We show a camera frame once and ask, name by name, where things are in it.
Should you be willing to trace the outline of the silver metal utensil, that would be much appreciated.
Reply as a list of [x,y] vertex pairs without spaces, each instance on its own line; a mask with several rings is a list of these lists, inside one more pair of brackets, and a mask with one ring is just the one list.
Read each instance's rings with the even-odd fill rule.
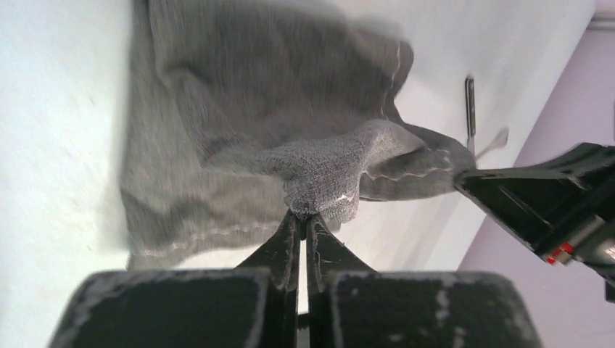
[[474,78],[468,76],[465,79],[465,102],[466,102],[466,128],[468,150],[475,155],[475,135],[476,135],[476,107],[475,107],[475,88]]

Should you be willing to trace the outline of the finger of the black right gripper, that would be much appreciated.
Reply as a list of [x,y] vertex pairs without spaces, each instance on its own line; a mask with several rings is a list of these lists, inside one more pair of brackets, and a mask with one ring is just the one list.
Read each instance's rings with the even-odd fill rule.
[[581,143],[537,165],[467,170],[454,187],[533,252],[597,216],[614,219],[614,147]]

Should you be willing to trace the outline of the grey cloth napkin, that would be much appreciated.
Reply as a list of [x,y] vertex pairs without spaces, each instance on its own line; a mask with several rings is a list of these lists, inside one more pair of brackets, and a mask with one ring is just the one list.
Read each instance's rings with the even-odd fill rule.
[[407,41],[333,6],[136,1],[120,178],[131,270],[266,241],[283,215],[352,220],[473,170],[454,138],[394,103]]

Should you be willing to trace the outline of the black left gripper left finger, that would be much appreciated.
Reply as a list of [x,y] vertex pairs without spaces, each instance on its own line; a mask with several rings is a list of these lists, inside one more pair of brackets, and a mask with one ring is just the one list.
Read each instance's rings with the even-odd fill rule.
[[232,269],[107,271],[75,290],[52,347],[294,347],[299,220]]

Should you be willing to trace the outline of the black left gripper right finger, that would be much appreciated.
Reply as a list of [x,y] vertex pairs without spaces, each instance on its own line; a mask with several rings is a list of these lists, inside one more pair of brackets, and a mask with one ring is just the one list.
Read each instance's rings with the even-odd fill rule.
[[312,347],[541,347],[514,285],[484,272],[379,273],[305,223]]

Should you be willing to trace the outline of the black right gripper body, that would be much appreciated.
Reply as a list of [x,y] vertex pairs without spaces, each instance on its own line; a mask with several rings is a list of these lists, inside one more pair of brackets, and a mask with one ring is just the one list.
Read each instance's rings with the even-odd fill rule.
[[614,195],[593,194],[566,202],[550,215],[547,235],[534,254],[550,265],[579,262],[605,283],[605,300],[614,302]]

